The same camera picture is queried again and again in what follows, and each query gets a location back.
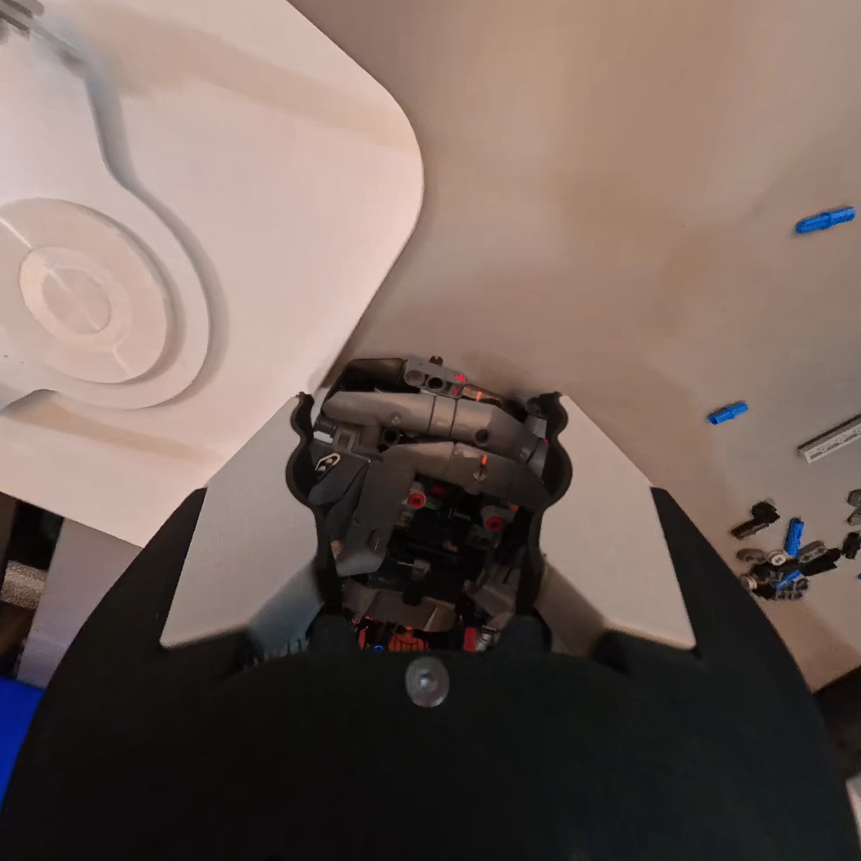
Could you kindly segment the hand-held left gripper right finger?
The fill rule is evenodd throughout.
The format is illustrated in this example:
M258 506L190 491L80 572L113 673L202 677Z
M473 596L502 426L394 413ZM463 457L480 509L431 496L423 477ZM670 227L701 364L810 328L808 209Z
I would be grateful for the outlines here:
M590 651L610 631L693 649L652 483L565 394L561 407L572 479L543 516L535 603L554 651Z

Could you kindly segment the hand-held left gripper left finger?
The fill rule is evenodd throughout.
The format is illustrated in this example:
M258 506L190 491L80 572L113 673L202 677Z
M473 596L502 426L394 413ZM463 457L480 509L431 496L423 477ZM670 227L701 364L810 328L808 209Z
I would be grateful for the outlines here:
M304 651L322 607L313 513L287 484L300 445L289 400L210 479L160 643L233 633L255 651Z

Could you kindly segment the grey lego car model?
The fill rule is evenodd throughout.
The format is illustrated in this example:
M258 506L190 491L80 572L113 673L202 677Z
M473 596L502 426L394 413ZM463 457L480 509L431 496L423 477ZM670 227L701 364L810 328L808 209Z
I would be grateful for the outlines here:
M318 400L305 500L340 599L372 652L496 648L537 617L544 514L569 488L557 393L496 393L441 357L350 361Z

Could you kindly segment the small black lego bush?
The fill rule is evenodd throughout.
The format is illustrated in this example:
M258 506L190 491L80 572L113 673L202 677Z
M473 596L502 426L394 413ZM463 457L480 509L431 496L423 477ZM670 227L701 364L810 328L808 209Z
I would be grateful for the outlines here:
M736 540L745 540L769 528L780 518L781 515L771 500L761 500L751 507L749 518L732 528L729 534Z

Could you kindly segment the cluster of small lego connectors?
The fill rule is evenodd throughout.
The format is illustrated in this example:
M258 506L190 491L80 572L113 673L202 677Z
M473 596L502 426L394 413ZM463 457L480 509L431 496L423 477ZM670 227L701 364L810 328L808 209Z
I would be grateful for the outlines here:
M739 576L739 581L748 592L763 600L792 602L806 597L812 578L830 573L842 561L859 561L860 555L860 489L850 491L846 503L851 507L847 518L850 530L837 546L828 546L821 540L805 541L806 524L802 547L796 558L783 552L783 543L777 549L765 551L744 547L736 553L736 559L748 569Z

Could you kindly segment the short light grey lego plate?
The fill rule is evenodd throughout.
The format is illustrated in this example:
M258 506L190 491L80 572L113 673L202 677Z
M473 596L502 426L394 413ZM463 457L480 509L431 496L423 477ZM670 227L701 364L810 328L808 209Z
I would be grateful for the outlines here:
M856 415L797 447L797 454L812 464L860 440L860 416Z

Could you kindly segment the blue plastic bin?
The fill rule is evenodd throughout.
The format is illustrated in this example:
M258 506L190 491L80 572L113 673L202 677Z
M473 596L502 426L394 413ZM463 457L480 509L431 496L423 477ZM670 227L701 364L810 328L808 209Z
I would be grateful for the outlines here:
M1 678L1 802L4 802L16 759L44 691Z

